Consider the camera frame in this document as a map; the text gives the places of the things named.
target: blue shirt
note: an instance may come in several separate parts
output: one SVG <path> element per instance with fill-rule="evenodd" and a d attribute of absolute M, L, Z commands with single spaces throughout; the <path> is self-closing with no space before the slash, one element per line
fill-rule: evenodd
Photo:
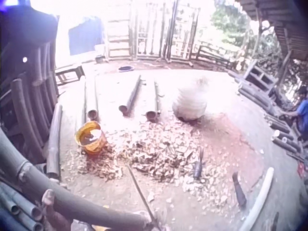
<path fill-rule="evenodd" d="M 303 100 L 297 108 L 296 112 L 299 115 L 298 127 L 301 133 L 308 133 L 308 100 Z"/>

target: person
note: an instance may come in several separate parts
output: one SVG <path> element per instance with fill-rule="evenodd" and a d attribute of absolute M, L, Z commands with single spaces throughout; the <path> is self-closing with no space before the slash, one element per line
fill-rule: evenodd
<path fill-rule="evenodd" d="M 298 90 L 298 94 L 301 100 L 300 105 L 293 112 L 284 112 L 284 116 L 295 118 L 296 127 L 301 133 L 301 139 L 308 140 L 308 98 L 307 98 L 307 87 L 302 86 Z"/>

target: white pipe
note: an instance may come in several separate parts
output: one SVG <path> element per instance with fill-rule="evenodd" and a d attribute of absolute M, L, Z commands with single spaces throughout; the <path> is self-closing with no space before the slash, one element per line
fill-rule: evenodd
<path fill-rule="evenodd" d="M 269 194 L 269 191 L 270 191 L 269 189 L 270 189 L 271 181 L 273 180 L 273 176 L 274 176 L 274 168 L 270 167 L 266 173 L 262 188 L 256 199 L 256 202 L 254 206 L 252 207 L 244 224 L 241 226 L 240 231 L 250 231 L 251 228 L 253 227 L 264 205 L 264 202 Z"/>

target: corrugated roof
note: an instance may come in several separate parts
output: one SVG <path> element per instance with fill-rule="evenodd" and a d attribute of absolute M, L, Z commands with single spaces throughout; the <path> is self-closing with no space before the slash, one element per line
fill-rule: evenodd
<path fill-rule="evenodd" d="M 297 22 L 287 0 L 236 0 L 252 20 L 257 20 L 256 6 L 263 20 L 274 26 L 282 53 L 292 49 L 291 58 L 308 61 L 308 34 Z"/>

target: orange bucket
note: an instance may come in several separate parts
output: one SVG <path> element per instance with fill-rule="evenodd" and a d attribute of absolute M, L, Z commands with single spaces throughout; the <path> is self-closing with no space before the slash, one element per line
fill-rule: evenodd
<path fill-rule="evenodd" d="M 76 143 L 90 155 L 101 153 L 107 139 L 96 121 L 85 123 L 75 134 Z"/>

